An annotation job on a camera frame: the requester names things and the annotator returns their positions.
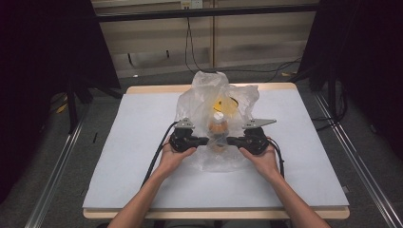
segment black controller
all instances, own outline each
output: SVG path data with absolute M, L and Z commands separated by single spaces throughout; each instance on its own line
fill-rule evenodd
M 188 148 L 207 145 L 208 138 L 192 136 L 194 128 L 189 119 L 185 118 L 177 123 L 175 130 L 169 138 L 169 143 L 177 152 L 184 152 Z
M 228 144 L 237 148 L 244 147 L 253 155 L 260 155 L 270 144 L 261 128 L 263 125 L 275 123 L 275 120 L 251 120 L 243 126 L 244 137 L 227 137 Z M 169 139 L 175 151 L 183 152 L 191 147 L 207 145 L 208 138 L 192 136 L 194 125 L 185 118 L 177 123 Z

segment person's left hand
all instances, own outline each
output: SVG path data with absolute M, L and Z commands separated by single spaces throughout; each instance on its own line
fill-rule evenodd
M 158 165 L 157 170 L 162 172 L 164 177 L 167 178 L 178 168 L 184 158 L 192 155 L 195 151 L 196 148 L 192 147 L 182 153 L 175 152 L 168 139 L 164 143 L 163 153 L 161 155 L 160 164 Z

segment black horizontal bar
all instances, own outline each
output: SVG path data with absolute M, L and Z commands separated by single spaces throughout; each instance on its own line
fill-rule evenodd
M 316 11 L 318 4 L 283 5 L 272 7 L 248 7 L 248 8 L 212 8 L 212 9 L 181 9 L 134 13 L 105 13 L 97 14 L 98 22 L 139 21 L 152 19 L 229 16 L 244 14 L 284 13 Z

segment brown bottle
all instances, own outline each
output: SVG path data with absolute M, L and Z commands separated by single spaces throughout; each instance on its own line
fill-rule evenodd
M 214 152 L 224 151 L 228 143 L 226 137 L 228 136 L 228 122 L 225 120 L 221 112 L 215 112 L 208 125 L 209 148 Z

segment plastic bag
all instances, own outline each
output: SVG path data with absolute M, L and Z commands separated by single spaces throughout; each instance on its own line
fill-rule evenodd
M 207 146 L 199 146 L 185 162 L 207 172 L 231 172 L 244 167 L 248 161 L 236 146 L 228 145 L 225 138 L 243 135 L 241 127 L 252 119 L 253 106 L 258 98 L 256 85 L 229 85 L 221 72 L 199 71 L 192 87 L 178 99 L 175 119 L 189 118 L 195 125 L 193 135 L 209 137 L 210 140 Z

